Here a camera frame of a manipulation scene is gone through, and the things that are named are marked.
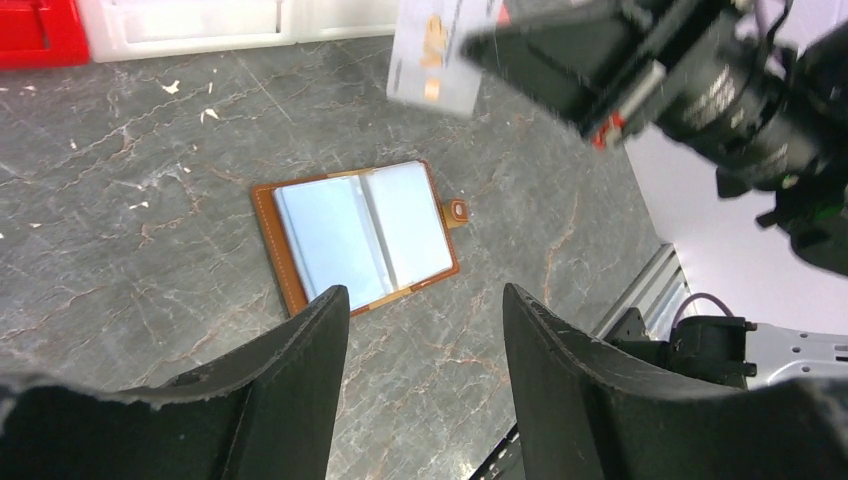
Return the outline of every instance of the gray marble tabletop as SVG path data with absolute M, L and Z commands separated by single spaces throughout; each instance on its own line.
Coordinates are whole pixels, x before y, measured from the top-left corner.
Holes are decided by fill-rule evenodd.
M 621 152 L 495 81 L 386 101 L 391 39 L 0 76 L 0 369 L 162 382 L 284 321 L 251 185 L 427 159 L 462 273 L 352 320 L 330 478 L 464 478 L 514 421 L 501 291 L 583 327 L 656 250 Z

